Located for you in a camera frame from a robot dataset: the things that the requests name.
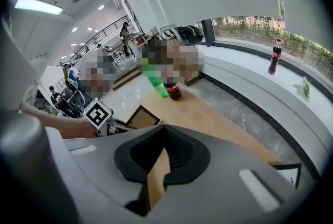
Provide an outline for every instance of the green plastic bottle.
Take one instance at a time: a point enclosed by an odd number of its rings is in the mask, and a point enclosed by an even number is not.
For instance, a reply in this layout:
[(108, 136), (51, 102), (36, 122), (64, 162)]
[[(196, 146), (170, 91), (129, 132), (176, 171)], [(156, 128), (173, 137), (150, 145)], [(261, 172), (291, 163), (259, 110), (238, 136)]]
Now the green plastic bottle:
[(160, 97), (167, 97), (169, 95), (162, 82), (157, 81), (153, 77), (148, 77), (148, 79), (150, 80), (151, 84), (156, 89)]

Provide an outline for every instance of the wooden table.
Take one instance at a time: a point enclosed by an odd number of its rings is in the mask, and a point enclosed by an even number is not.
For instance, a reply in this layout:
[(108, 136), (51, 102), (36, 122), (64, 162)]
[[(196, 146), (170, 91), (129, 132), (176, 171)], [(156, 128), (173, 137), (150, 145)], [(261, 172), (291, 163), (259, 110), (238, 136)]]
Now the wooden table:
[[(217, 110), (211, 108), (186, 90), (179, 101), (169, 97), (161, 98), (154, 90), (139, 102), (163, 124), (176, 125), (236, 143), (262, 162), (281, 164), (281, 162), (254, 137), (228, 120)], [(163, 197), (163, 177), (170, 172), (167, 152), (163, 150), (153, 169), (148, 174), (150, 206), (153, 208)]]

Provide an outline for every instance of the staircase railing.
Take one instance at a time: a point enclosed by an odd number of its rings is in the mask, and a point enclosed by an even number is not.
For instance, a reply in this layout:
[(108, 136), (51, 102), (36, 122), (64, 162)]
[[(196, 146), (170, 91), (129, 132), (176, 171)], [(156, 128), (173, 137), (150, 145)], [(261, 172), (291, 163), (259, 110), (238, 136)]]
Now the staircase railing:
[(112, 34), (119, 28), (122, 28), (124, 22), (129, 23), (129, 19), (127, 15), (123, 16), (122, 18), (118, 19), (117, 21), (113, 22), (109, 26), (105, 27), (103, 30), (95, 34), (92, 38), (90, 38), (78, 51), (75, 51), (73, 57), (64, 62), (60, 62), (57, 66), (69, 64), (74, 66), (82, 57), (95, 45), (97, 45), (100, 41), (106, 38), (108, 35)]

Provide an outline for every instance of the glossy floor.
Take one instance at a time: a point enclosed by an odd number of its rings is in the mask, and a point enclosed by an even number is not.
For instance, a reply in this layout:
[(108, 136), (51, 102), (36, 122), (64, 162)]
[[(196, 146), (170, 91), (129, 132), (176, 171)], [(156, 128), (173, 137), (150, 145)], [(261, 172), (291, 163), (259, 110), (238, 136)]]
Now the glossy floor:
[[(206, 79), (197, 80), (190, 86), (183, 83), (179, 85), (181, 89), (188, 90), (240, 126), (285, 164), (301, 162), (289, 144), (270, 124), (226, 91)], [(116, 91), (110, 91), (104, 96), (103, 102), (114, 110), (116, 118), (126, 121), (139, 106), (139, 99), (152, 90), (153, 86), (149, 80), (141, 75)], [(302, 165), (300, 185), (307, 185), (311, 181), (310, 173)]]

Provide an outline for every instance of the ceiling light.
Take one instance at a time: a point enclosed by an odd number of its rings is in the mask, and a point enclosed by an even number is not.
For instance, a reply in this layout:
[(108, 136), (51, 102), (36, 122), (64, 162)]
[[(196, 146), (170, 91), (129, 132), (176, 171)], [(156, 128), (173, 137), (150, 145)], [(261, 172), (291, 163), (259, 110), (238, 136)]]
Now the ceiling light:
[(59, 15), (63, 8), (40, 0), (17, 0), (14, 6), (16, 9), (36, 10), (49, 14)]

